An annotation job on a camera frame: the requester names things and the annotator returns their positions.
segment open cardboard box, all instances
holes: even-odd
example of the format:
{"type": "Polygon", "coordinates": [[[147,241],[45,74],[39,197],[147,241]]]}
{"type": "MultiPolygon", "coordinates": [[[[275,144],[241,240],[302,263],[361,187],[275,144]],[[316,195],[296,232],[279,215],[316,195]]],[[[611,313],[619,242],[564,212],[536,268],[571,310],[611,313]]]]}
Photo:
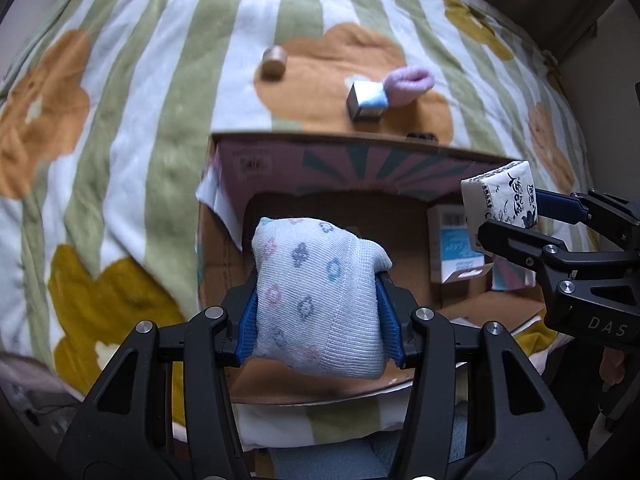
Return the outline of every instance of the open cardboard box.
{"type": "MultiPolygon", "coordinates": [[[[430,285],[426,211],[437,200],[456,197],[461,179],[509,161],[395,136],[215,134],[197,192],[200,306],[220,304],[229,288],[244,282],[254,266],[251,240],[263,216],[324,219],[376,241],[393,261],[394,283],[408,288],[420,305],[439,308],[451,297],[482,294],[485,276],[457,282],[451,290],[430,285]]],[[[522,322],[540,308],[530,310],[530,305],[522,310],[520,317],[527,316],[522,322]]],[[[378,380],[318,378],[255,358],[227,371],[232,402],[249,404],[347,399],[412,376],[412,370],[389,363],[378,380]]]]}

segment blue gripper pad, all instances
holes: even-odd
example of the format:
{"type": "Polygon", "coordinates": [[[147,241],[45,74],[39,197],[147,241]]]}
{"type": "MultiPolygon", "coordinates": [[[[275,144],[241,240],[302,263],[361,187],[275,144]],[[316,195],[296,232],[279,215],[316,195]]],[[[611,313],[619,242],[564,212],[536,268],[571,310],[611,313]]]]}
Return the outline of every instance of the blue gripper pad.
{"type": "Polygon", "coordinates": [[[255,341],[258,338],[258,324],[255,319],[257,313],[258,292],[254,288],[238,325],[238,346],[236,347],[238,365],[244,363],[244,360],[254,353],[255,341]]]}
{"type": "MultiPolygon", "coordinates": [[[[378,299],[378,317],[380,318],[380,332],[386,355],[396,362],[396,366],[404,365],[404,351],[402,349],[402,331],[398,318],[391,305],[385,288],[379,277],[376,277],[376,297],[378,299]]],[[[258,337],[256,315],[258,311],[258,294],[254,290],[249,298],[238,325],[238,346],[236,360],[241,365],[253,352],[258,337]]]]}
{"type": "Polygon", "coordinates": [[[391,301],[386,294],[382,280],[376,276],[376,297],[378,298],[378,317],[380,332],[386,355],[396,362],[398,368],[404,366],[404,348],[402,346],[402,329],[391,301]]]}

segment cylindrical object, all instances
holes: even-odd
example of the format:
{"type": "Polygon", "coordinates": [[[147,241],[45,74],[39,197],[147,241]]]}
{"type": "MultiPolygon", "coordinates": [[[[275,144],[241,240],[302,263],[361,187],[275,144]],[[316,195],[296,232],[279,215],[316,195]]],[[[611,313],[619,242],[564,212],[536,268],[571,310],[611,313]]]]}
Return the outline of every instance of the cylindrical object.
{"type": "Polygon", "coordinates": [[[279,45],[270,46],[262,55],[262,77],[281,79],[287,69],[287,51],[279,45]]]}

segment striped blanket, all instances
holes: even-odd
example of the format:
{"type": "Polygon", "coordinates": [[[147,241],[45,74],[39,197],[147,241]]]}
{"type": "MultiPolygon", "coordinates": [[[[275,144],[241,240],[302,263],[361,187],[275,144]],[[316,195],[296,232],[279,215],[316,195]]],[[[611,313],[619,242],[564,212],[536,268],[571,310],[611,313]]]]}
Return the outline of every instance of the striped blanket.
{"type": "MultiPolygon", "coordinates": [[[[210,132],[349,132],[351,81],[405,64],[435,87],[375,131],[526,158],[543,189],[588,187],[554,60],[481,0],[59,0],[0,88],[2,348],[87,393],[138,320],[198,311],[210,132]],[[289,52],[279,84],[256,75],[272,44],[289,52]]],[[[585,228],[542,227],[593,247],[585,228]]]]}

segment barcode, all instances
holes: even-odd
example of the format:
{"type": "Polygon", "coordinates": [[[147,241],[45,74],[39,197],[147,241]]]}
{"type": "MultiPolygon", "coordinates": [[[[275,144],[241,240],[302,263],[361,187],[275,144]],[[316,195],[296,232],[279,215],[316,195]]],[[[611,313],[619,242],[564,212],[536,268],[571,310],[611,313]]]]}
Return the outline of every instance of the barcode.
{"type": "Polygon", "coordinates": [[[460,213],[443,213],[442,215],[442,224],[443,225],[464,225],[465,224],[465,216],[460,213]]]}

